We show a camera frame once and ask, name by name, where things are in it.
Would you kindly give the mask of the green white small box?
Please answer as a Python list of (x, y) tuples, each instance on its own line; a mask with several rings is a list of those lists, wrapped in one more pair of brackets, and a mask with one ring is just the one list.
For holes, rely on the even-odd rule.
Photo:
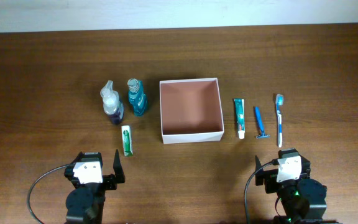
[(133, 155), (132, 149), (132, 134), (131, 128), (129, 125), (121, 126), (121, 134), (122, 134), (122, 144), (123, 144), (123, 151), (126, 157)]

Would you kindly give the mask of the clear spray bottle purple liquid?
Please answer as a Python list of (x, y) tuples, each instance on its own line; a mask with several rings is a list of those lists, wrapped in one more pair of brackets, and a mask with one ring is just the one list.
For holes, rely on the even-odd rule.
[(124, 118), (124, 104), (119, 93), (113, 89), (114, 82), (108, 80), (101, 89), (100, 95), (103, 101), (103, 109), (112, 124), (120, 124)]

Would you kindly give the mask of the teal mouthwash bottle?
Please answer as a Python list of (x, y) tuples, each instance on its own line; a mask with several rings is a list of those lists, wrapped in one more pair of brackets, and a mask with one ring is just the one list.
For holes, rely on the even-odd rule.
[(141, 80), (131, 78), (127, 82), (128, 98), (134, 114), (142, 116), (147, 109), (147, 96), (144, 92), (144, 86)]

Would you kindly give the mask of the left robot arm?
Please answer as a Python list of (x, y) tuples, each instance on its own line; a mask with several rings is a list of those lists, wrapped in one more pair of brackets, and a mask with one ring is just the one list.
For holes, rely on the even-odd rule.
[(100, 152), (80, 152), (65, 168), (64, 176), (74, 186), (65, 202), (67, 223), (102, 222), (105, 193), (126, 181), (118, 151), (112, 167), (114, 172), (104, 175)]

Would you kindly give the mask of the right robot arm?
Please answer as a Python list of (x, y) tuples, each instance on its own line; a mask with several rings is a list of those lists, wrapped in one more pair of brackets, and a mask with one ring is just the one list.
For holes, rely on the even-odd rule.
[(326, 211), (327, 187), (310, 177), (311, 162), (295, 149), (280, 150), (271, 165), (264, 170), (255, 158), (255, 184), (263, 185), (267, 194), (277, 194), (284, 215), (276, 215), (274, 223), (322, 223)]

